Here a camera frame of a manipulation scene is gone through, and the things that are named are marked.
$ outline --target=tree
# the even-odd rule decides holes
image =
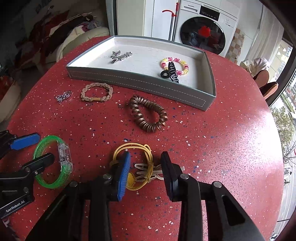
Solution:
[[[274,117],[276,128],[279,132],[279,137],[281,140],[281,149],[284,157],[287,155],[287,151],[290,154],[294,150],[294,149],[292,151],[290,150],[291,149],[290,144],[295,131],[293,126],[293,119],[286,112],[286,109],[284,106],[280,109],[270,108],[270,110],[271,110],[272,116]]]
[[[296,149],[296,142],[291,143],[289,146],[285,148],[283,151],[283,161],[284,163],[293,162],[292,160],[295,159],[295,152],[294,150]]]

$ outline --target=washing machine door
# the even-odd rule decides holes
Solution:
[[[186,20],[180,29],[183,44],[220,54],[225,48],[225,35],[212,19],[196,16]]]

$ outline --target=metal screw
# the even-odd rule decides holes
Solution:
[[[189,178],[189,175],[186,174],[186,173],[182,173],[182,174],[180,175],[180,177],[181,177],[182,179],[188,179],[188,178]]]
[[[72,182],[70,182],[70,187],[76,187],[77,185],[78,185],[78,182],[76,182],[76,181],[72,181]]]
[[[220,188],[220,187],[222,187],[222,183],[214,182],[214,187]]]
[[[109,173],[103,175],[103,178],[109,180],[112,176]]]

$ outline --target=table surface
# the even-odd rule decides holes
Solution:
[[[90,82],[70,79],[66,64],[104,39],[93,38],[56,63],[15,111],[10,132],[18,136],[38,132],[42,138],[61,137],[71,150],[71,179],[81,182],[106,173],[113,152],[126,143],[124,140],[148,144],[156,164],[161,153],[168,151],[172,162],[184,166],[185,172],[198,181],[222,182],[268,239],[281,203],[283,162],[273,117],[253,79],[241,67],[207,52],[217,98],[206,112],[115,85],[111,100],[83,102],[80,92]],[[58,104],[55,96],[67,90],[73,94]],[[162,132],[146,133],[133,122],[127,103],[134,94],[167,110],[169,120]],[[105,90],[92,88],[88,92],[91,95],[103,96]],[[32,146],[10,152],[1,161],[1,169],[18,170],[32,158],[34,149]],[[132,163],[145,161],[139,150],[131,155]],[[44,172],[45,179],[51,180],[58,174],[58,163]],[[34,183],[35,201],[10,217],[21,238],[28,235],[60,191]],[[110,204],[113,239],[176,240],[180,210],[180,203],[169,201],[163,181],[153,180],[137,192],[127,190],[122,202]],[[83,240],[87,240],[86,228]]]

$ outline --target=clear plastic clasp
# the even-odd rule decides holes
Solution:
[[[59,148],[59,162],[61,164],[61,170],[63,165],[66,165],[66,171],[72,172],[73,164],[70,154],[69,146],[65,143],[58,143]]]

